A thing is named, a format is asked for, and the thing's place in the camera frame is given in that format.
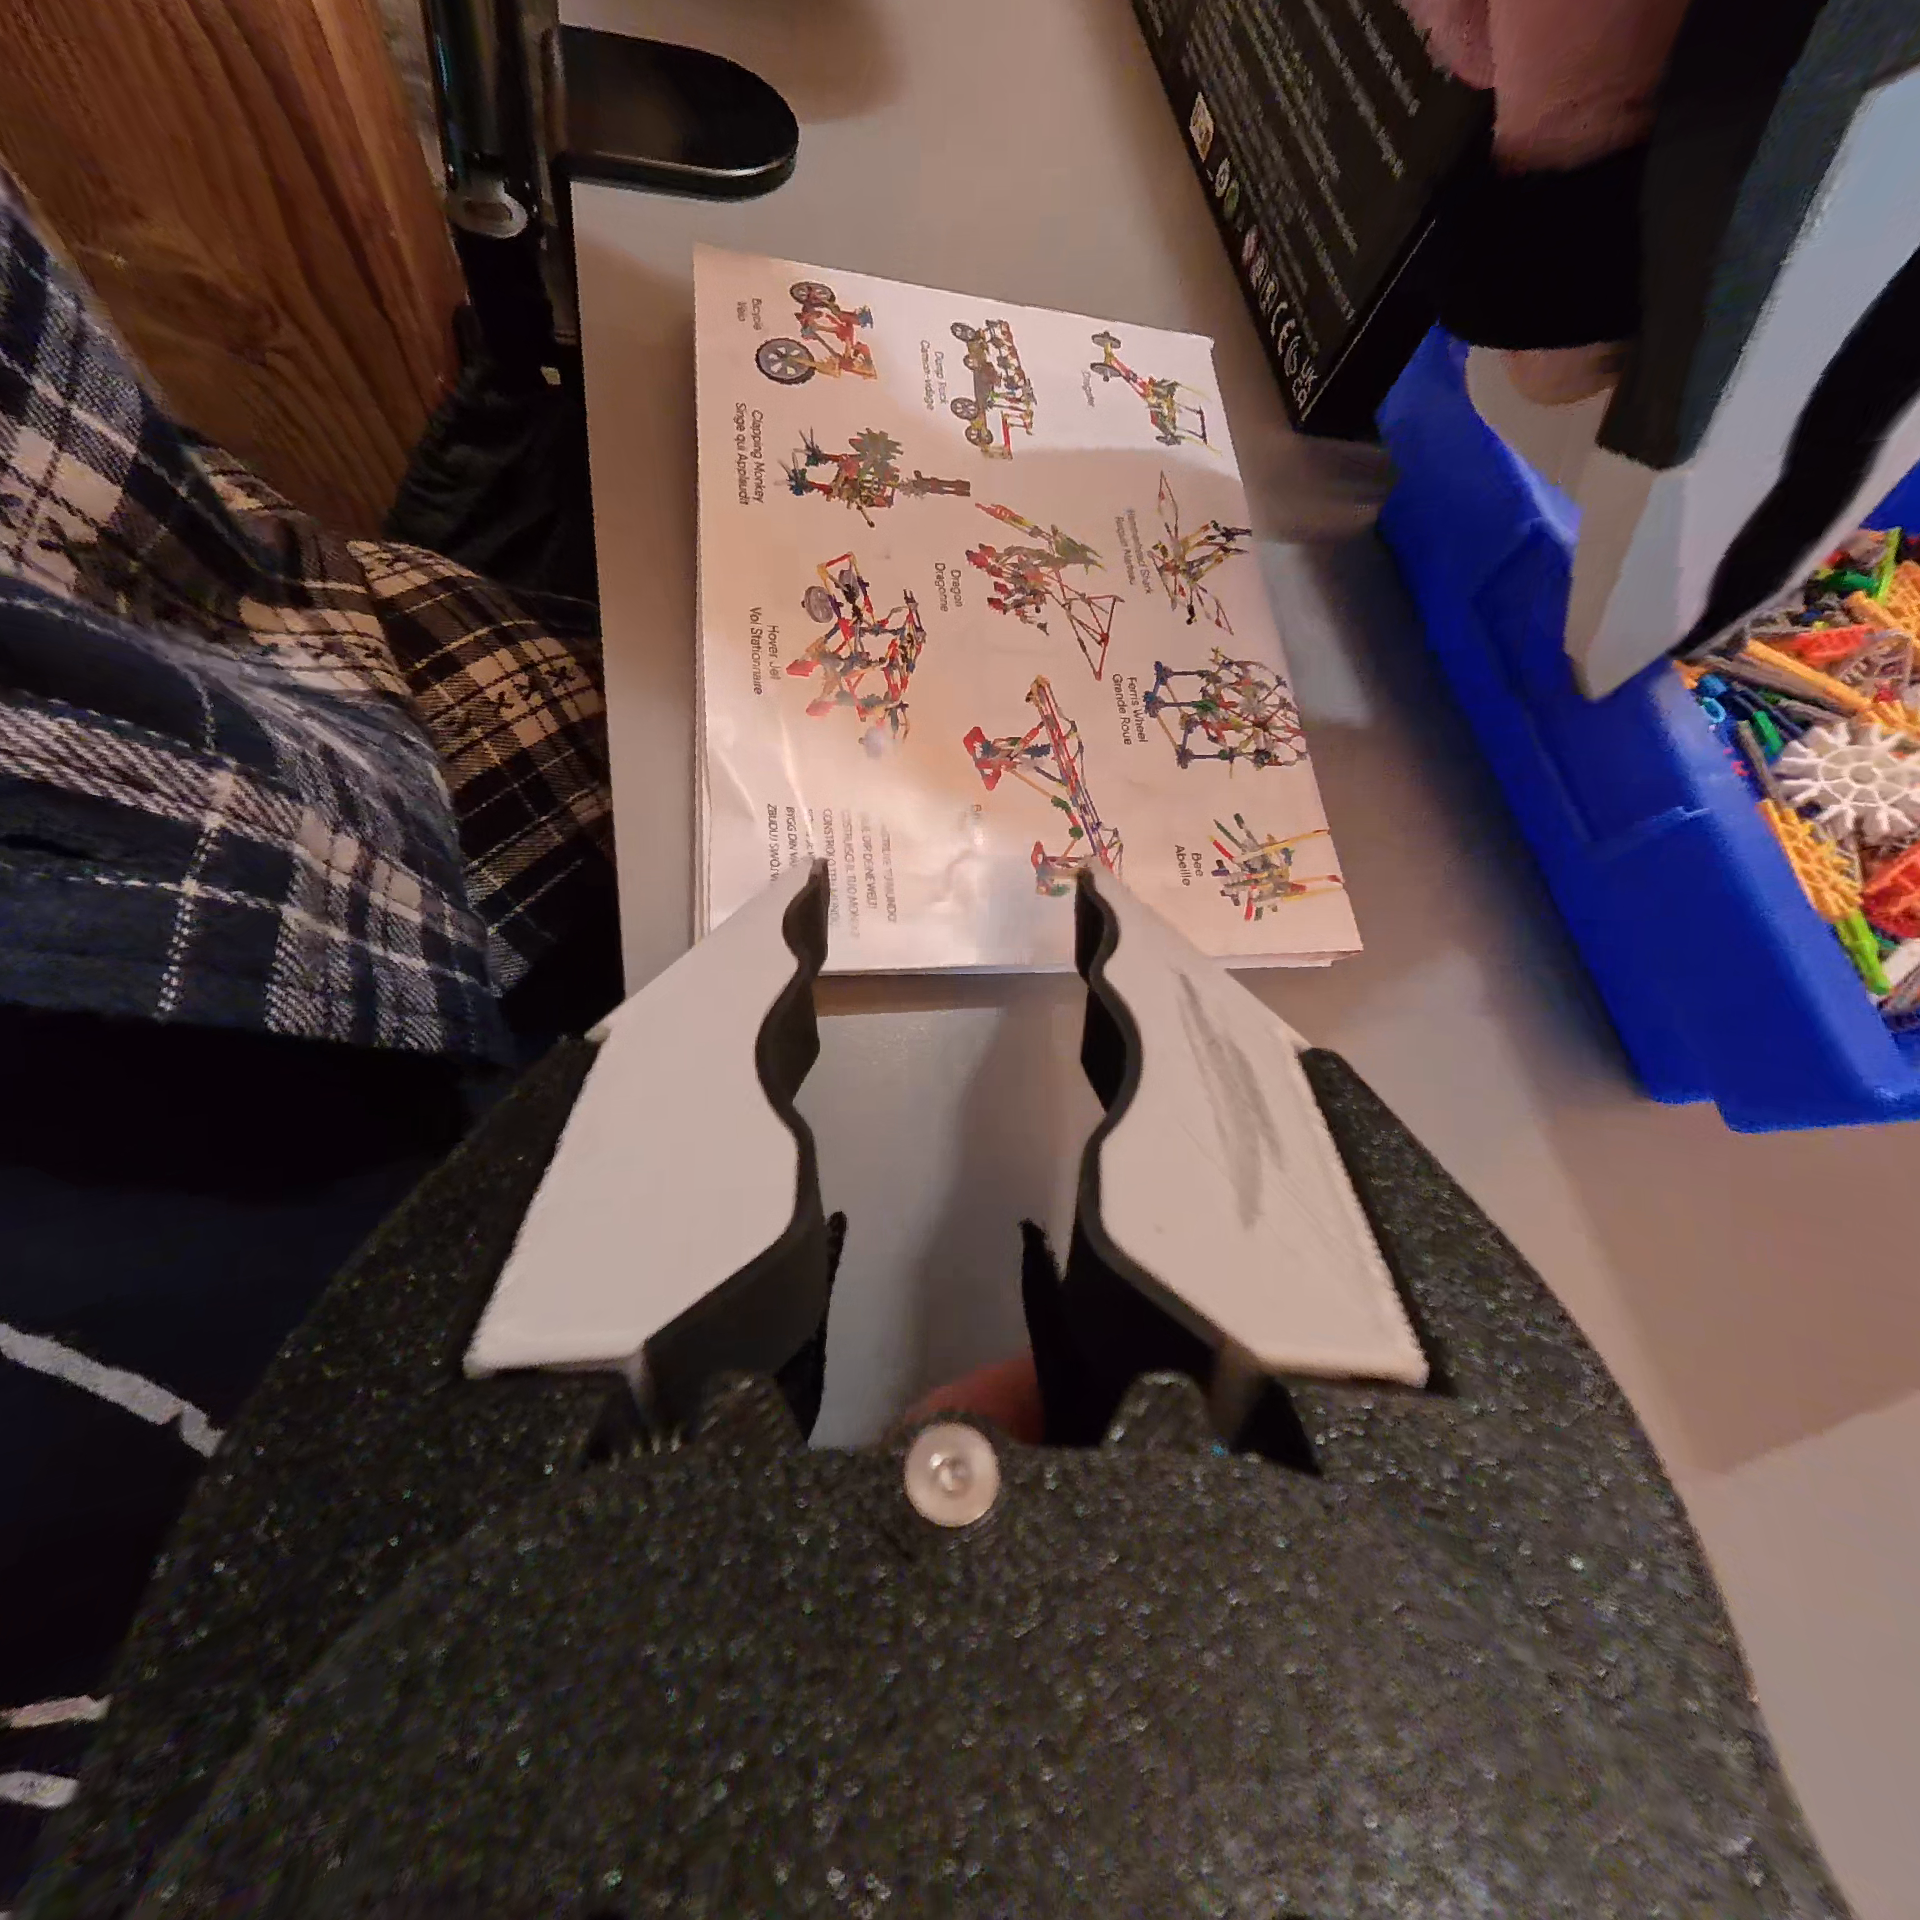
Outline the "black cardboard box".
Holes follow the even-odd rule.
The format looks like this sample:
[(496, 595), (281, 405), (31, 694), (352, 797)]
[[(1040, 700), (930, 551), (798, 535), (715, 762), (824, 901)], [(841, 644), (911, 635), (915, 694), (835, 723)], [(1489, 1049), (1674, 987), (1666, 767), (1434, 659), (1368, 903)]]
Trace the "black cardboard box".
[(1494, 105), (1395, 3), (1134, 3), (1292, 428), (1372, 444)]

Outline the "person's clothed body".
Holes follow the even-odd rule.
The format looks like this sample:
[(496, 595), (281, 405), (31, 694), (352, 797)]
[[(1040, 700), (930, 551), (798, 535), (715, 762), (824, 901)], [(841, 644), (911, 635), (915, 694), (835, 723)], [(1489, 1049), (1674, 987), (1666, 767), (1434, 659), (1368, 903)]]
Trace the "person's clothed body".
[(619, 993), (591, 602), (184, 424), (1, 189), (4, 1915), (286, 1337)]

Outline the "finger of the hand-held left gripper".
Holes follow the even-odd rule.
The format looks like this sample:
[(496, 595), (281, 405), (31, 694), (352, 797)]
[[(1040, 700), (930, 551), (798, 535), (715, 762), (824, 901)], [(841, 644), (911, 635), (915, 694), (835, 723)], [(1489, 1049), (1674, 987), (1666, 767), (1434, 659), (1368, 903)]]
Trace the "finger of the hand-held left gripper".
[(1699, 448), (1596, 448), (1570, 497), (1572, 679), (1607, 698), (1772, 600), (1915, 467), (1915, 167), (1836, 165)]
[(1857, 112), (1915, 59), (1914, 3), (1684, 9), (1645, 147), (1640, 318), (1606, 451), (1699, 451)]

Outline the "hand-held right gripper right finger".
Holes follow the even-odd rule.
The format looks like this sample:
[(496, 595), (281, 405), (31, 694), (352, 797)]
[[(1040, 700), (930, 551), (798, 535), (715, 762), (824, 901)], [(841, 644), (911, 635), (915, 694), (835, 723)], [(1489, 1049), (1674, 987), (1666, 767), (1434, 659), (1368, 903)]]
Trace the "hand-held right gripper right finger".
[(1290, 1380), (1433, 1386), (1310, 1045), (1105, 871), (1072, 900), (1100, 1106), (1062, 1260), (1021, 1306), (1047, 1432), (1105, 1432), (1146, 1376), (1194, 1384), (1214, 1432), (1274, 1432)]

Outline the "blue plastic bin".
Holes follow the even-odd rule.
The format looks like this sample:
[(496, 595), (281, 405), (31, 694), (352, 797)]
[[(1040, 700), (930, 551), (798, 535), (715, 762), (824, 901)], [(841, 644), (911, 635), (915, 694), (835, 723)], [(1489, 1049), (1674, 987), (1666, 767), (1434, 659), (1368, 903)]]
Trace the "blue plastic bin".
[(1590, 702), (1560, 622), (1576, 512), (1478, 416), (1441, 328), (1376, 411), (1378, 536), (1645, 1093), (1742, 1132), (1917, 1117), (1872, 1010), (1666, 663)]

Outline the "person's left hand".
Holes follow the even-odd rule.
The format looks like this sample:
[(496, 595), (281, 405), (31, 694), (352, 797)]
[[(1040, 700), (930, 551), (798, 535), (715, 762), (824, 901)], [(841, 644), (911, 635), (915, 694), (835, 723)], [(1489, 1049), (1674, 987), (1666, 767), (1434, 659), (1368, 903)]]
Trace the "person's left hand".
[(1494, 97), (1494, 163), (1564, 174), (1639, 145), (1684, 3), (1403, 3), (1428, 58)]

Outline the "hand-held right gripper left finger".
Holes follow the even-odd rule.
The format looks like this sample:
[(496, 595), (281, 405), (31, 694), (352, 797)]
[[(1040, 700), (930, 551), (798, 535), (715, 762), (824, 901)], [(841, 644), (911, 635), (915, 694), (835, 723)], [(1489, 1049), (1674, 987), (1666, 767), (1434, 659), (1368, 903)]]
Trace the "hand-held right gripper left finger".
[(828, 901), (825, 865), (789, 870), (589, 1032), (466, 1380), (615, 1376), (673, 1429), (817, 1334), (835, 1255), (798, 1093)]

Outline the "wooden post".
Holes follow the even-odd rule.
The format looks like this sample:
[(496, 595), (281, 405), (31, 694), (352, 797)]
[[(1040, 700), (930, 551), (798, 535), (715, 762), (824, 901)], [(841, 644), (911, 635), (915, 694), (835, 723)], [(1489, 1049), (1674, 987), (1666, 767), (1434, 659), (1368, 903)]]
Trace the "wooden post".
[(4, 167), (174, 413), (370, 536), (465, 300), (417, 5), (6, 3)]

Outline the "printed toy model leaflet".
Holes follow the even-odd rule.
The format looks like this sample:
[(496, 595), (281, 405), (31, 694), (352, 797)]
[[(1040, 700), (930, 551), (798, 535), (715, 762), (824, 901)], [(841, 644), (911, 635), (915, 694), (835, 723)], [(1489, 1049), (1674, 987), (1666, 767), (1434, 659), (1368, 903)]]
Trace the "printed toy model leaflet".
[(695, 928), (828, 870), (836, 973), (1057, 972), (1083, 874), (1360, 950), (1200, 335), (693, 257)]

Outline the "pile of colourful toy pieces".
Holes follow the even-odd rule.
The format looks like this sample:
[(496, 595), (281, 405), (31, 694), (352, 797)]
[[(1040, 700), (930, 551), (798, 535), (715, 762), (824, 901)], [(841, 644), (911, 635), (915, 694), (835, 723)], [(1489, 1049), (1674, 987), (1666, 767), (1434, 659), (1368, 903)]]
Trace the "pile of colourful toy pieces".
[(1917, 540), (1859, 527), (1673, 672), (1877, 1019), (1917, 1031)]

